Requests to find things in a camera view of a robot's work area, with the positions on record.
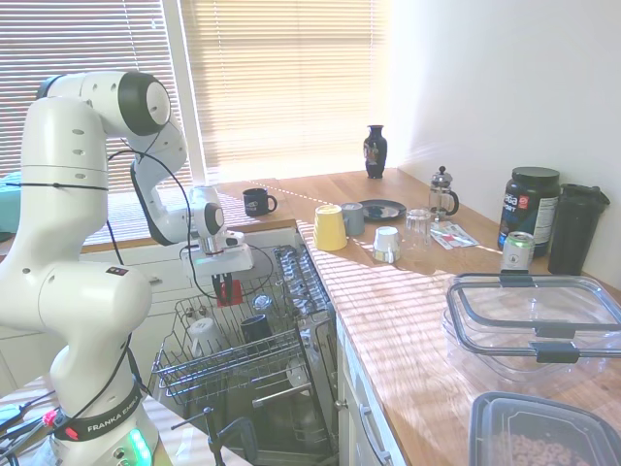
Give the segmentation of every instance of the white wall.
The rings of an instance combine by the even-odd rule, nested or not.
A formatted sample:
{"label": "white wall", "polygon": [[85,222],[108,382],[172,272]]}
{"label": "white wall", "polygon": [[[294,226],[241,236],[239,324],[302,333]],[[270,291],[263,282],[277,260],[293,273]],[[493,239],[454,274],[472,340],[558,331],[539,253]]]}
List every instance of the white wall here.
{"label": "white wall", "polygon": [[496,221],[513,167],[599,185],[585,271],[621,286],[621,2],[394,1],[391,155]]}

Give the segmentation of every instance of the small plate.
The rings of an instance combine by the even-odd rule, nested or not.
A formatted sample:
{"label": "small plate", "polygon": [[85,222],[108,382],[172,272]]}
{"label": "small plate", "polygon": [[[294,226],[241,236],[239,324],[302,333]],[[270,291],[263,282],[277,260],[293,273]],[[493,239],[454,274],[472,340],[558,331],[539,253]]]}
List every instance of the small plate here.
{"label": "small plate", "polygon": [[399,202],[386,199],[370,199],[362,201],[362,212],[366,221],[390,221],[406,213],[406,206]]}

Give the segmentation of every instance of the black tumbler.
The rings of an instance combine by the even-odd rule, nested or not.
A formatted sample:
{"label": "black tumbler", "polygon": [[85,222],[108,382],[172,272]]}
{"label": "black tumbler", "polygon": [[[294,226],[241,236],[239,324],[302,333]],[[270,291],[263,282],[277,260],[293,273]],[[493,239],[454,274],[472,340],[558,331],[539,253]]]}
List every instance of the black tumbler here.
{"label": "black tumbler", "polygon": [[562,188],[547,270],[552,274],[580,275],[598,220],[610,200],[597,186],[563,184]]}

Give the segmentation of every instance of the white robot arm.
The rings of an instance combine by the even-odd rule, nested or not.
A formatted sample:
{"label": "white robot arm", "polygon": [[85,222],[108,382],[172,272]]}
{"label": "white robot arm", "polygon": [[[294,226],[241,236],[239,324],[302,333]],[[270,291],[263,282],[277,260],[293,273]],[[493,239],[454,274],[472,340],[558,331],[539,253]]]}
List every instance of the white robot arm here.
{"label": "white robot arm", "polygon": [[147,317],[150,285],[131,267],[80,262],[84,240],[108,216],[106,139],[125,137],[152,154],[136,158],[132,179],[155,240],[186,241],[189,230],[204,245],[202,275],[250,268],[251,254],[243,242],[220,241],[227,232],[213,189],[190,194],[189,226],[187,208],[162,205],[155,187],[186,154],[154,77],[69,75],[45,82],[38,97],[24,126],[19,228],[0,263],[0,325],[52,332],[68,344],[50,368],[57,428],[49,457],[42,452],[35,464],[148,465],[158,433],[124,354],[127,336]]}

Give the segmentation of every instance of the dish rack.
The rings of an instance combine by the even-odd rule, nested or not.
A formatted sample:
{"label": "dish rack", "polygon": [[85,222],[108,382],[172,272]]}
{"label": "dish rack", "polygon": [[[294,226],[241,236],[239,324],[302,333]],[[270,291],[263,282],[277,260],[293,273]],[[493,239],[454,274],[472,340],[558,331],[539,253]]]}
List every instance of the dish rack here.
{"label": "dish rack", "polygon": [[[262,395],[269,396],[274,390],[298,388],[303,391],[292,387],[286,377],[287,371],[298,369],[289,362],[302,357],[302,347],[295,329],[295,313],[282,299],[282,280],[273,273],[269,277],[242,281],[241,285],[245,297],[239,305],[218,307],[215,296],[205,295],[178,301],[173,329],[162,343],[151,374],[159,379],[159,388],[176,403],[207,402],[223,392],[250,386],[258,395],[253,405],[260,406]],[[259,295],[272,298],[269,309],[258,312],[252,307],[251,303]],[[273,336],[246,344],[241,323],[260,314],[267,316]],[[188,328],[193,321],[204,317],[213,319],[223,341],[210,341],[212,354],[195,357]]]}

